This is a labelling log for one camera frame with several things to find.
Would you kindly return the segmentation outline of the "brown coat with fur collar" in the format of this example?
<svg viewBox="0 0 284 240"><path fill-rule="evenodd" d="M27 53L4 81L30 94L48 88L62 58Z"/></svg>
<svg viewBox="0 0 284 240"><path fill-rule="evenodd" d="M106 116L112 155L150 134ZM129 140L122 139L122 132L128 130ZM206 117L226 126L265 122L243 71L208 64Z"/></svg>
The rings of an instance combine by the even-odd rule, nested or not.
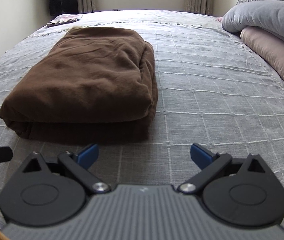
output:
<svg viewBox="0 0 284 240"><path fill-rule="evenodd" d="M0 118L24 139L145 140L156 114L152 45L123 28L73 28L5 98Z"/></svg>

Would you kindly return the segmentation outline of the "grey checked bedspread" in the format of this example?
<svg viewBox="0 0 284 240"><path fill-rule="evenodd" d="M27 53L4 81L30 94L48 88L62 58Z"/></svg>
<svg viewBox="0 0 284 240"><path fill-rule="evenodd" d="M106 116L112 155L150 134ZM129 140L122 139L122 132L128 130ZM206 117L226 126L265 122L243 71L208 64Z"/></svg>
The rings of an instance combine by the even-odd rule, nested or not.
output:
<svg viewBox="0 0 284 240"><path fill-rule="evenodd" d="M190 146L244 158L259 154L284 186L284 84L258 54L215 18L137 10L85 14L77 25L138 32L154 48L159 99L147 141L102 146L91 172L107 183L179 185L198 170ZM41 28L0 58L0 106L71 24ZM25 140L0 119L0 191L31 152L51 157L78 146ZM0 227L4 225L0 212Z"/></svg>

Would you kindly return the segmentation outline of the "pink folded quilt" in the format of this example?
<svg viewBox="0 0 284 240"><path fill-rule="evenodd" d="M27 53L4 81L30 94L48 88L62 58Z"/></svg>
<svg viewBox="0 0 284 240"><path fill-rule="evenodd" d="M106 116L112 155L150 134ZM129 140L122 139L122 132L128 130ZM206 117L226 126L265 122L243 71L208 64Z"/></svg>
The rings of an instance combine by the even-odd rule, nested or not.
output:
<svg viewBox="0 0 284 240"><path fill-rule="evenodd" d="M245 27L240 37L245 45L267 61L284 81L284 41L258 27Z"/></svg>

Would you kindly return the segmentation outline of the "small folded patterned cloth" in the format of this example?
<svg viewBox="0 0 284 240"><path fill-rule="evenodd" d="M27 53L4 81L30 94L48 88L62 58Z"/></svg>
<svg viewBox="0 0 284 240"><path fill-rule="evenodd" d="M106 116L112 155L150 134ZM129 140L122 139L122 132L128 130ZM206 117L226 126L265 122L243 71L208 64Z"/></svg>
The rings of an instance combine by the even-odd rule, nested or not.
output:
<svg viewBox="0 0 284 240"><path fill-rule="evenodd" d="M49 27L54 27L57 25L63 25L63 24L68 24L68 23L73 23L77 22L82 18L82 16L79 15L70 15L70 14L63 14L59 15L50 22L46 24L46 26Z"/></svg>

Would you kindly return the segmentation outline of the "grey-blue folded duvet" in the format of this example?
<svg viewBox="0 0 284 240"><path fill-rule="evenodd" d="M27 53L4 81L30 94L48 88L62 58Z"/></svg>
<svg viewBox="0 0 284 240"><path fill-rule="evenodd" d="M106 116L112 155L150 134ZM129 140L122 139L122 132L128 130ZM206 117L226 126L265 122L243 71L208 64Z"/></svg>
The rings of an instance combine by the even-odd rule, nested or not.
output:
<svg viewBox="0 0 284 240"><path fill-rule="evenodd" d="M245 27L259 27L284 37L284 1L245 2L232 7L222 19L222 28L230 33Z"/></svg>

